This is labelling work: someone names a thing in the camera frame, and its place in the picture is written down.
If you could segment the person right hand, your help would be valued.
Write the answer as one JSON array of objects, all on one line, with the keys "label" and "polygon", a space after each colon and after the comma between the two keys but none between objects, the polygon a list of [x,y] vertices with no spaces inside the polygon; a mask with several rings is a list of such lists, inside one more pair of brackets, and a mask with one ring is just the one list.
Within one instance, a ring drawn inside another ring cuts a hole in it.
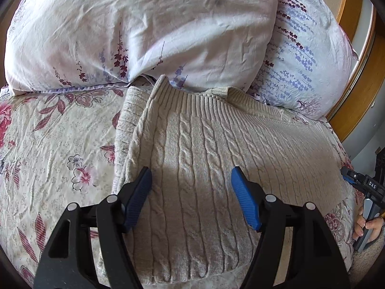
[{"label": "person right hand", "polygon": [[368,242],[374,241],[380,234],[382,227],[384,225],[384,219],[381,217],[374,218],[371,221],[366,222],[362,216],[363,207],[360,207],[358,210],[358,215],[356,217],[356,223],[354,224],[354,231],[352,238],[357,240],[359,237],[363,236],[364,228],[372,230],[371,236],[368,239]]}]

